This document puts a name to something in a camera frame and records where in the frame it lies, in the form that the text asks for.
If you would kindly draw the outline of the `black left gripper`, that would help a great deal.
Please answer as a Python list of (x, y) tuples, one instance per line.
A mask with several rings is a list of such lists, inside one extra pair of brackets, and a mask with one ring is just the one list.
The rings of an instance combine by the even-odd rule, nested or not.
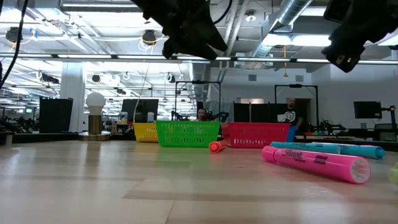
[[(226, 51), (223, 37), (218, 32), (205, 0), (131, 0), (143, 12), (143, 18), (153, 19), (163, 27), (169, 37), (162, 55), (171, 59), (173, 54), (187, 54), (207, 60), (215, 60), (217, 54), (209, 46)], [(179, 42), (188, 36), (198, 44)]]

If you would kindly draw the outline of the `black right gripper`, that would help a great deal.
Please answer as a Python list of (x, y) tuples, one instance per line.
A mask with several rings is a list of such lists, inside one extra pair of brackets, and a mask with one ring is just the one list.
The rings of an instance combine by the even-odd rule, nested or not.
[[(328, 21), (343, 22), (352, 0), (330, 0), (323, 17)], [(375, 18), (367, 17), (361, 20), (344, 21), (330, 36), (329, 55), (361, 55), (366, 42), (374, 40)]]

